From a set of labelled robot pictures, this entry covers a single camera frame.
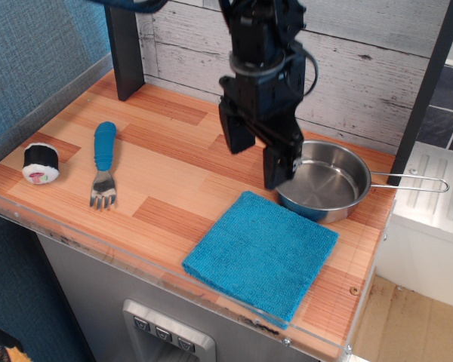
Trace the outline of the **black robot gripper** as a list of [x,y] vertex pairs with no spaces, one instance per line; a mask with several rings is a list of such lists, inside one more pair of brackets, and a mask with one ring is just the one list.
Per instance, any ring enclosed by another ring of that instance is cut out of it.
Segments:
[[292,179],[301,161],[303,137],[295,112],[304,97],[305,65],[304,57],[293,56],[269,74],[220,79],[219,115],[227,147],[238,154],[252,147],[257,137],[266,143],[266,189]]

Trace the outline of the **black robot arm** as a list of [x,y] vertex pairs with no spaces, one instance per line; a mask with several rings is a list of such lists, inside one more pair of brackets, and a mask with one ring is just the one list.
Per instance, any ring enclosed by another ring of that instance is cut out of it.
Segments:
[[297,1],[222,1],[233,77],[220,79],[220,123],[231,153],[261,140],[263,179],[274,189],[291,179],[304,137],[295,112],[304,98],[306,55],[295,37],[305,8]]

